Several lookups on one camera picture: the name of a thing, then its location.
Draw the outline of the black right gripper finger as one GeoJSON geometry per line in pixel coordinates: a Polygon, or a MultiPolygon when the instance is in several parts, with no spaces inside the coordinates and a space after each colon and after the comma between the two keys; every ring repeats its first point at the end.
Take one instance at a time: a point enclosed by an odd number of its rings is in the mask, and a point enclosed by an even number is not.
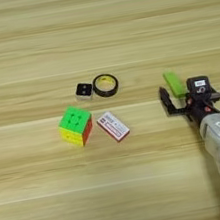
{"type": "Polygon", "coordinates": [[[160,100],[163,103],[169,115],[186,115],[188,113],[187,106],[185,106],[184,108],[179,108],[179,109],[175,107],[166,89],[164,89],[163,87],[160,87],[158,91],[159,91],[160,100]]]}

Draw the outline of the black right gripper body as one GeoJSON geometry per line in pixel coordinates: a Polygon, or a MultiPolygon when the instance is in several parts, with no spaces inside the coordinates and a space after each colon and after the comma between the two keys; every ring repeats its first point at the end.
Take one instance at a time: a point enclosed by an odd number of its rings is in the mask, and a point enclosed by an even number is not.
{"type": "Polygon", "coordinates": [[[220,114],[220,110],[215,108],[216,101],[220,101],[220,92],[212,89],[208,93],[187,94],[186,113],[191,121],[201,125],[203,118],[210,114],[220,114]]]}

